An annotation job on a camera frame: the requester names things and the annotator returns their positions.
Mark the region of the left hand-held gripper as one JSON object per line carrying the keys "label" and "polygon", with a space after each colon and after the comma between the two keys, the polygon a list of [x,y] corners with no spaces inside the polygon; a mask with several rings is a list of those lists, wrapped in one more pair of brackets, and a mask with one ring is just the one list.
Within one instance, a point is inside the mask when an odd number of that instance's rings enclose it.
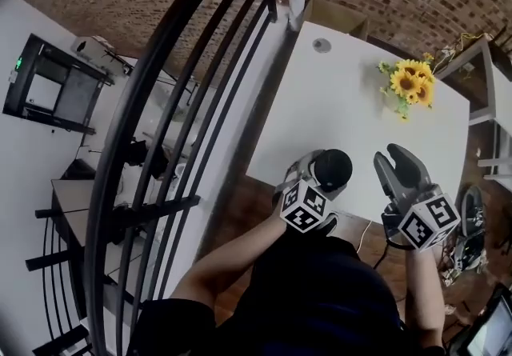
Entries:
{"label": "left hand-held gripper", "polygon": [[274,208],[279,217],[296,231],[305,234],[319,228],[330,215],[330,202],[345,186],[319,185],[314,174],[318,150],[300,157],[287,170],[284,181],[274,190]]}

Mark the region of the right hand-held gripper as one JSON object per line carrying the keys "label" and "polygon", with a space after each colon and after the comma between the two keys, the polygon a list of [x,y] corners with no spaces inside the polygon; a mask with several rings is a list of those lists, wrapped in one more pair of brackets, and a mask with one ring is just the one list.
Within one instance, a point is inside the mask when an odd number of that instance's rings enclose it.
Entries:
{"label": "right hand-held gripper", "polygon": [[[391,203],[381,215],[386,242],[398,250],[423,252],[440,242],[460,224],[460,214],[447,193],[431,184],[425,164],[403,146],[390,143],[387,152],[374,155],[374,168]],[[406,212],[398,198],[415,198]]]}

